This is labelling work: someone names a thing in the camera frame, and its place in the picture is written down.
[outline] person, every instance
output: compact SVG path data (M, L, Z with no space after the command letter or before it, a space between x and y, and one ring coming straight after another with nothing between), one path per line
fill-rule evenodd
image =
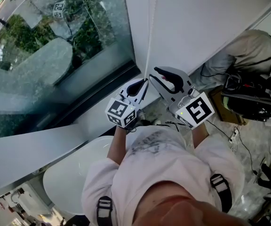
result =
M111 223L103 225L249 225L222 212L210 182L212 175L221 174L234 203L244 185L241 163L220 135L208 134L204 123L192 130L192 137L194 154L186 151L184 138L173 128L140 126L127 135L117 127L107 158L89 168L81 199L85 216L101 225L97 205L107 196Z
M240 71L270 76L271 59L251 65L269 57L271 36L261 30L246 30L206 61L190 78L198 90L203 90L223 85L230 66Z

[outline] glass window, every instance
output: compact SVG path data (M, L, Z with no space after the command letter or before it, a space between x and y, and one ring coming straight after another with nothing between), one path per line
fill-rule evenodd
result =
M133 59L125 0L0 0L0 137L51 121Z

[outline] floor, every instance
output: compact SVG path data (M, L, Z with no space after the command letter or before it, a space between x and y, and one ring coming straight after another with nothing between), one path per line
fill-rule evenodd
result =
M178 122L167 110L166 105L160 99L156 100L149 106L143 109L147 120L154 120L158 118L163 124L167 121ZM209 121L215 124L228 136L231 136L235 124L222 122L219 120L218 116L214 114L209 118ZM230 144L226 136L216 129L213 125L208 122L205 122L209 134L219 133L227 140L227 145L234 148L237 158L241 161L245 168L245 186L243 189L243 195L236 201L236 203L231 208L229 214L243 218L249 219L255 215L262 204L264 203L263 196L270 192L266 188L262 188L259 185L255 184L255 175L251 170L251 160L248 151L241 144L239 140L236 140L237 143ZM181 134L184 136L187 142L187 149L189 151L194 150L193 142L191 137L191 131L184 126L179 126ZM264 126L262 122L258 121L249 121L246 126L240 126L240 136L243 143L250 150L253 159L253 168L258 170L261 161L264 157L267 160L271 160L269 154L269 145L271 143L271 128Z

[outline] white seat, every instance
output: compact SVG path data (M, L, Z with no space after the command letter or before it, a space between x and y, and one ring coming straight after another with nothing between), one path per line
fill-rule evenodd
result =
M43 185L51 201L63 211L84 215L81 193L91 163L106 158L112 136L98 137L50 167Z

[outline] marble floor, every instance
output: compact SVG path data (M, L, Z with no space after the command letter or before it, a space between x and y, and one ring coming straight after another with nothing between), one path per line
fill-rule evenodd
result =
M156 118L160 119L163 124L166 121L178 122L167 110L166 105L160 99L156 100L149 106L143 109L147 120L154 120ZM232 135L235 124L222 122L219 120L217 114L214 114L209 118L209 121L215 124L228 136ZM227 140L227 145L233 149L237 158L241 161L245 168L245 186L243 189L243 195L236 201L236 203L231 208L229 214L243 218L252 218L260 209L262 204L265 202L263 196L270 192L269 189L260 187L255 184L256 176L251 170L251 160L248 151L241 144L241 142L236 139L235 144L228 143L228 138L215 128L212 124L205 122L209 134L219 133L224 139ZM191 131L184 126L178 126L181 134L187 142L187 150L193 151L193 142ZM249 121L247 125L240 126L240 136L243 143L250 150L252 154L253 168L258 170L260 163L264 157L271 159L269 154L269 145L271 143L271 128L264 126L262 122Z

